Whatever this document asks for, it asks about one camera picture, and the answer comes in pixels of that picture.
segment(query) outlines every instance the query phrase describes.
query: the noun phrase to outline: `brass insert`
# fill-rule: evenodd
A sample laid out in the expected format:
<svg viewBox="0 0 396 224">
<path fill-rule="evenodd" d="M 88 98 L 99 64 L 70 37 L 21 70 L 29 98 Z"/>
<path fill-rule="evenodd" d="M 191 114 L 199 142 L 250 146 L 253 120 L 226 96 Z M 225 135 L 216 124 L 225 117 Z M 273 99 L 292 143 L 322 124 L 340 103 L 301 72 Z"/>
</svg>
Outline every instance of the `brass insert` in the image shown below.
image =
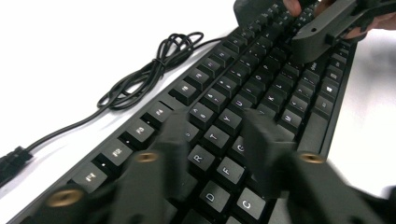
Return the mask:
<svg viewBox="0 0 396 224">
<path fill-rule="evenodd" d="M 158 154 L 148 152 L 148 153 L 142 153 L 139 154 L 135 157 L 135 159 L 138 162 L 150 162 L 150 161 L 156 161 L 158 159 Z"/>
<path fill-rule="evenodd" d="M 66 189 L 52 194 L 47 199 L 49 207 L 63 207 L 78 202 L 83 192 L 78 189 Z"/>
<path fill-rule="evenodd" d="M 320 156 L 313 153 L 303 153 L 300 155 L 300 159 L 312 163 L 323 163 L 325 160 Z"/>
</svg>

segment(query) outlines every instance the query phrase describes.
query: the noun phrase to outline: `white surface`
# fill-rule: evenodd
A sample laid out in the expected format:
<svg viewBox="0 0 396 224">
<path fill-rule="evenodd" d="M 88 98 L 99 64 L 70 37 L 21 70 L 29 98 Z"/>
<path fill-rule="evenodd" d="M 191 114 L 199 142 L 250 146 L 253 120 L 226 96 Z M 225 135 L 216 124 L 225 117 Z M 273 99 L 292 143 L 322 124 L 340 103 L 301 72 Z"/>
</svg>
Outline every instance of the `white surface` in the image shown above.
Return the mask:
<svg viewBox="0 0 396 224">
<path fill-rule="evenodd" d="M 97 100 L 119 79 L 154 58 L 159 43 L 170 34 L 201 31 L 205 40 L 227 35 L 236 26 L 232 6 L 230 0 L 2 1 L 0 156 L 17 146 L 28 147 L 42 136 L 89 116 L 96 110 Z M 365 52 L 358 51 L 358 54 L 364 57 Z M 385 60 L 389 57 L 388 51 L 377 53 Z M 187 67 L 176 71 L 154 93 Z M 360 79 L 354 74 L 350 81 Z M 374 83 L 369 86 L 370 90 L 375 90 L 373 80 L 367 79 L 369 84 Z M 394 83 L 388 84 L 394 92 Z M 396 184 L 392 174 L 394 166 L 388 170 L 395 158 L 394 152 L 389 153 L 394 148 L 391 131 L 395 127 L 396 98 L 381 95 L 383 101 L 377 105 L 378 95 L 367 97 L 359 89 L 350 88 L 347 94 L 352 95 L 345 98 L 337 126 L 331 149 L 333 163 L 351 183 L 376 187 L 383 176 L 387 180 L 393 178 L 390 184 Z M 371 108 L 371 112 L 357 113 L 355 107 L 346 106 L 349 104 L 361 105 L 364 112 Z M 26 170 L 0 189 L 0 223 L 13 218 L 136 109 L 105 114 L 93 125 L 47 144 Z M 384 123 L 387 119 L 392 120 L 392 126 Z M 386 138 L 381 145 L 375 145 L 368 142 L 373 136 Z M 364 142 L 357 147 L 358 138 Z M 377 153 L 381 148 L 389 151 Z M 356 150 L 364 153 L 356 157 Z M 362 158 L 379 164 L 337 162 L 336 159 L 345 158 L 349 151 L 354 160 Z M 361 180 L 366 181 L 355 181 L 356 174 L 361 174 Z"/>
<path fill-rule="evenodd" d="M 329 160 L 350 185 L 378 197 L 396 186 L 396 31 L 358 45 Z"/>
</svg>

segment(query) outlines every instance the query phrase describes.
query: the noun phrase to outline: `black keyboard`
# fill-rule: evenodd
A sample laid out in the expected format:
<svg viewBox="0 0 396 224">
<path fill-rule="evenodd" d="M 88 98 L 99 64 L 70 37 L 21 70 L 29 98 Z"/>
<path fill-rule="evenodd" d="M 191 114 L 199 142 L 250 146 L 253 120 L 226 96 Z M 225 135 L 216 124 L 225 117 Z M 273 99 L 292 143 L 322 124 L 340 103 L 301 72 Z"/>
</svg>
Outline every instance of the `black keyboard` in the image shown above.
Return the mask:
<svg viewBox="0 0 396 224">
<path fill-rule="evenodd" d="M 275 200 L 258 193 L 241 135 L 243 112 L 273 119 L 297 150 L 327 157 L 356 45 L 341 42 L 312 63 L 292 59 L 290 41 L 313 19 L 273 4 L 238 27 L 136 112 L 11 223 L 28 221 L 46 193 L 75 183 L 89 193 L 117 180 L 134 152 L 147 149 L 172 110 L 190 111 L 191 146 L 182 200 L 167 202 L 172 223 L 266 223 Z"/>
</svg>

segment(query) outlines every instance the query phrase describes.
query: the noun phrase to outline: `black cable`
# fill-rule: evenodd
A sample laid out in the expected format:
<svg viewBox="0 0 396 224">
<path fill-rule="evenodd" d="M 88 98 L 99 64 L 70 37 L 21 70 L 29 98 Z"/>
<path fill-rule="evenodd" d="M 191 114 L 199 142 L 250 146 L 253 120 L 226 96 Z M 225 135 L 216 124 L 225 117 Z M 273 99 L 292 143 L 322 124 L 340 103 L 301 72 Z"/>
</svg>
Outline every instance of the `black cable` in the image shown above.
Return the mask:
<svg viewBox="0 0 396 224">
<path fill-rule="evenodd" d="M 136 105 L 155 87 L 166 72 L 186 62 L 196 49 L 222 39 L 212 39 L 195 46 L 203 38 L 204 34 L 201 32 L 194 32 L 189 35 L 170 35 L 159 46 L 155 59 L 140 70 L 121 79 L 99 100 L 96 105 L 99 109 L 95 113 L 81 121 L 40 138 L 26 149 L 17 147 L 14 151 L 0 158 L 0 187 L 6 184 L 9 179 L 13 178 L 21 170 L 23 165 L 33 157 L 31 153 L 33 149 L 37 149 L 40 145 L 62 133 L 66 133 L 92 121 L 107 109 L 117 111 Z M 128 92 L 129 89 L 137 84 L 140 84 L 140 86 L 133 92 Z"/>
</svg>

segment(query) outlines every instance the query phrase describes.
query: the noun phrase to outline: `hand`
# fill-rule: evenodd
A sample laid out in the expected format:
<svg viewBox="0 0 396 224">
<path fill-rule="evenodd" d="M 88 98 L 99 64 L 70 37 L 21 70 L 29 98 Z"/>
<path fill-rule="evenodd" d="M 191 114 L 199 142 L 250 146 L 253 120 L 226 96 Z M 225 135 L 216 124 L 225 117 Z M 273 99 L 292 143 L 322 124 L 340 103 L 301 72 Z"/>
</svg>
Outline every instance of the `hand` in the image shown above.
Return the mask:
<svg viewBox="0 0 396 224">
<path fill-rule="evenodd" d="M 332 5 L 334 0 L 322 0 L 317 8 L 315 8 L 315 16 L 319 15 L 326 8 Z M 283 0 L 283 4 L 290 12 L 290 15 L 296 17 L 301 13 L 301 6 L 298 0 Z M 375 17 L 373 22 L 367 27 L 366 31 L 361 32 L 360 27 L 356 27 L 351 30 L 344 38 L 350 39 L 359 35 L 364 35 L 372 29 L 385 29 L 385 30 L 396 30 L 396 12 L 392 12 L 386 15 Z"/>
</svg>

